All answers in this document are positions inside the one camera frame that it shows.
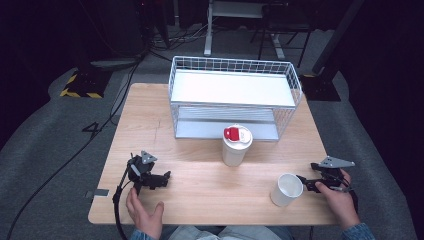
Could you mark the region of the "person's left hand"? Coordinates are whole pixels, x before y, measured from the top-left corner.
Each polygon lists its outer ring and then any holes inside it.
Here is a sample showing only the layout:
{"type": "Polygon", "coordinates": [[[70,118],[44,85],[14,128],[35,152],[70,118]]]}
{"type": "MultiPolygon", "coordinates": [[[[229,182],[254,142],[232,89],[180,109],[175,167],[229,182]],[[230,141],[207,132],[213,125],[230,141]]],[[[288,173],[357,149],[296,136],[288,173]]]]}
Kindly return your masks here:
{"type": "Polygon", "coordinates": [[[126,198],[126,207],[135,228],[147,234],[153,240],[159,240],[163,229],[164,203],[160,201],[152,213],[143,206],[135,188],[132,188],[126,198]]]}

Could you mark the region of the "grey tape strip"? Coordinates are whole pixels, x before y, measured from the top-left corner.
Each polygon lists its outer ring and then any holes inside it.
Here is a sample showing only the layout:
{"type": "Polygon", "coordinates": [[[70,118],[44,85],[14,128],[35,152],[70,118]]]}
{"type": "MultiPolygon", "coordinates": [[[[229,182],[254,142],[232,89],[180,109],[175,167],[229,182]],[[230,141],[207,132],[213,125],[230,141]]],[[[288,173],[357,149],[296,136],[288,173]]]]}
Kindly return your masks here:
{"type": "Polygon", "coordinates": [[[95,196],[107,197],[109,195],[108,189],[95,189],[93,191],[87,191],[84,195],[87,199],[93,199],[95,196]]]}

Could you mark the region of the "person's legs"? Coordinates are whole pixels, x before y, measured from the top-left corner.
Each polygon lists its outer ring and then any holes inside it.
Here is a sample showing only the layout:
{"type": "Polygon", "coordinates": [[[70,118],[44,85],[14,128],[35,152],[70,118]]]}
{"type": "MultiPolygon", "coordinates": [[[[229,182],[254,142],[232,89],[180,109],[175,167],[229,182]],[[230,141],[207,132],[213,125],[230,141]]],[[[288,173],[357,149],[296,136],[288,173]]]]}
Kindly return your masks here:
{"type": "Polygon", "coordinates": [[[294,240],[287,227],[167,226],[160,240],[294,240]]]}

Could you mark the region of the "black slanted post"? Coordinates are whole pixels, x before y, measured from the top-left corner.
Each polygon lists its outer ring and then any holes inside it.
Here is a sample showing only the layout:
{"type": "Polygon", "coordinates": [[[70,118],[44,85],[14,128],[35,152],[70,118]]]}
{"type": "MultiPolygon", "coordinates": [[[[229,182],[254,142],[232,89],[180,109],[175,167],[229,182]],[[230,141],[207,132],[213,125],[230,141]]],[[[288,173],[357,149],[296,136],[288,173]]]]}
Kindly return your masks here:
{"type": "Polygon", "coordinates": [[[320,75],[325,70],[326,65],[329,63],[331,56],[336,50],[336,47],[338,46],[345,32],[348,30],[352,21],[356,17],[364,1],[365,0],[352,0],[352,3],[349,5],[343,18],[341,19],[340,23],[335,29],[332,37],[330,38],[323,52],[321,53],[321,55],[318,57],[317,61],[315,62],[312,68],[312,72],[314,74],[320,75]]]}

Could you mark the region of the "white tumbler with red lid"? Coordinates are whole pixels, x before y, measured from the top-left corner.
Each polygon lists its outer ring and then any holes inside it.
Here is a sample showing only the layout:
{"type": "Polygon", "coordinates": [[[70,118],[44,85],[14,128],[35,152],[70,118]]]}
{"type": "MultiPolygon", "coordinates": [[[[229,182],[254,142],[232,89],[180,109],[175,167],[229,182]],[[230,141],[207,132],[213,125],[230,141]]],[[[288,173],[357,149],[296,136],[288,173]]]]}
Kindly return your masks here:
{"type": "Polygon", "coordinates": [[[234,124],[223,130],[222,136],[223,162],[230,167],[239,166],[253,143],[253,135],[249,129],[234,124]]]}

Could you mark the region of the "white wire shelf rack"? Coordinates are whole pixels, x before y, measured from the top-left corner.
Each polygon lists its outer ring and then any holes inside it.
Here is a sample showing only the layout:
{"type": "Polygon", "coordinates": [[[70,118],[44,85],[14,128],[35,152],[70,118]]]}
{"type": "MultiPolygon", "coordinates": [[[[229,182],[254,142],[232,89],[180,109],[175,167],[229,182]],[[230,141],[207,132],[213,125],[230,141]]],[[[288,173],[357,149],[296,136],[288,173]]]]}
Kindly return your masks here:
{"type": "Polygon", "coordinates": [[[278,141],[302,99],[292,63],[176,56],[168,96],[177,138],[219,139],[234,124],[278,141]]]}

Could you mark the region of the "white metal desk frame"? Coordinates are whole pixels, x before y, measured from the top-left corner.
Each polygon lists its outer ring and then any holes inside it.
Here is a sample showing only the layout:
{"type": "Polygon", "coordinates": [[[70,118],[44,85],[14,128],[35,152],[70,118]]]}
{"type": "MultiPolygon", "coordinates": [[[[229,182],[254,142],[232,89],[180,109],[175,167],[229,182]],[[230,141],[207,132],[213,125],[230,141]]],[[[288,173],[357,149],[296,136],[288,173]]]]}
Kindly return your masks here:
{"type": "Polygon", "coordinates": [[[240,2],[231,0],[208,0],[207,10],[207,33],[204,45],[204,55],[210,57],[212,54],[213,40],[213,18],[235,17],[259,19],[262,17],[261,8],[263,3],[240,2]]]}

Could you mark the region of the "black yellow striped base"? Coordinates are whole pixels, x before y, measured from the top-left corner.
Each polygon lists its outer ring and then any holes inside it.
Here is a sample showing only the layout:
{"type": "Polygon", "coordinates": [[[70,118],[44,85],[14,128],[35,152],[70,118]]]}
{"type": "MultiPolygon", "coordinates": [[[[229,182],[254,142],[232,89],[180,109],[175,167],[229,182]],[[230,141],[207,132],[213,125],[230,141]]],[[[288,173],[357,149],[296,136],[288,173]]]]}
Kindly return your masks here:
{"type": "Polygon", "coordinates": [[[82,72],[75,70],[60,93],[61,97],[104,97],[112,73],[109,71],[82,72]]]}

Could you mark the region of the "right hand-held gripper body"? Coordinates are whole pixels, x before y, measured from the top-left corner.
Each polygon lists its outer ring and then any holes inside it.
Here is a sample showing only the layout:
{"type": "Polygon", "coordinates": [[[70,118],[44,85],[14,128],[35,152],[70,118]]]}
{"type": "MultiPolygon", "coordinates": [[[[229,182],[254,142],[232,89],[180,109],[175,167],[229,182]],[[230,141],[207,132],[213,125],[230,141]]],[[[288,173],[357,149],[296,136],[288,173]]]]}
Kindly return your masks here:
{"type": "Polygon", "coordinates": [[[344,177],[341,169],[354,166],[353,161],[327,156],[318,164],[318,169],[322,175],[321,182],[332,190],[349,192],[352,190],[350,182],[344,177]]]}

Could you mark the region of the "white cup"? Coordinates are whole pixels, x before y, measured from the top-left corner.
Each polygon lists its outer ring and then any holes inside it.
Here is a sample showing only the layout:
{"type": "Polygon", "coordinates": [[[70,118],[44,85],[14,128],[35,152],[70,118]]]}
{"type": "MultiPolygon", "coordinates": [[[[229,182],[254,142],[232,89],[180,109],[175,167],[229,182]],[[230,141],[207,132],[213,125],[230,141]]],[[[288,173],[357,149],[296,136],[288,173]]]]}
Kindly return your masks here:
{"type": "Polygon", "coordinates": [[[282,174],[270,193],[271,201],[279,207],[288,206],[303,193],[303,183],[294,174],[282,174]]]}

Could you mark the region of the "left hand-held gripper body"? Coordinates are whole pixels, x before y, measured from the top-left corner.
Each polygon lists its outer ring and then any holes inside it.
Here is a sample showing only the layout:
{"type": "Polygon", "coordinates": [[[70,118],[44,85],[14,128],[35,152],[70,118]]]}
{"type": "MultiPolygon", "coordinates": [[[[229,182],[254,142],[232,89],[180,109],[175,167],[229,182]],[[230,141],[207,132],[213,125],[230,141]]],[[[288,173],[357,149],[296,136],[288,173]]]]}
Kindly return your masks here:
{"type": "Polygon", "coordinates": [[[128,179],[133,182],[137,193],[140,193],[142,187],[148,187],[151,190],[156,188],[151,174],[156,160],[156,157],[142,150],[139,155],[131,156],[127,162],[128,179]]]}

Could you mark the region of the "black chair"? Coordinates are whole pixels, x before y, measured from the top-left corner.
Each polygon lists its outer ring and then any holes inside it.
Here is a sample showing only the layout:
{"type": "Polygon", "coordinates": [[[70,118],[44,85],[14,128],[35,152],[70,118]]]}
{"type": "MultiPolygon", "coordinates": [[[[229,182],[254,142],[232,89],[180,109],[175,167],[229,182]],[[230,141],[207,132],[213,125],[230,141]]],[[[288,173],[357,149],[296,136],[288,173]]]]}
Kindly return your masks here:
{"type": "Polygon", "coordinates": [[[272,39],[278,39],[280,34],[289,34],[291,38],[284,44],[276,46],[275,49],[300,50],[300,56],[297,66],[300,66],[307,48],[307,44],[312,32],[311,20],[308,18],[300,3],[296,0],[269,0],[261,7],[261,19],[251,38],[255,40],[257,34],[260,34],[260,46],[258,60],[262,57],[266,35],[272,39]],[[299,34],[305,33],[305,40],[302,46],[291,46],[293,39],[299,34]]]}

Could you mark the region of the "grey flat stand base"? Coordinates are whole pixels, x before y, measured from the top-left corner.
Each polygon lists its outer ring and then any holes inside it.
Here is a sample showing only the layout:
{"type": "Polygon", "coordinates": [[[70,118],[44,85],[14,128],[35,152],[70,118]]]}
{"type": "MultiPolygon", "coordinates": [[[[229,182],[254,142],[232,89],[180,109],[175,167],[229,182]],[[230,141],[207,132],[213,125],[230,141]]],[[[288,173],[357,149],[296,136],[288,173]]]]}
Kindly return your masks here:
{"type": "Polygon", "coordinates": [[[136,58],[112,58],[92,61],[91,65],[102,69],[121,69],[134,66],[137,62],[136,58]]]}

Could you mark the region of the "person's right hand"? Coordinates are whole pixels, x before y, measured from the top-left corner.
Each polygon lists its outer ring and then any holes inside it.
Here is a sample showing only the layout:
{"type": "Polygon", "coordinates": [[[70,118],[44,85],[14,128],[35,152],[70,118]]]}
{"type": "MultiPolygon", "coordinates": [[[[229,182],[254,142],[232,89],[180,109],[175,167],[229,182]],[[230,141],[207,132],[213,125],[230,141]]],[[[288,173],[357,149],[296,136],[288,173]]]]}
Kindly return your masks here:
{"type": "Polygon", "coordinates": [[[352,196],[348,192],[332,190],[322,182],[316,182],[315,186],[325,196],[342,230],[361,223],[352,196]]]}

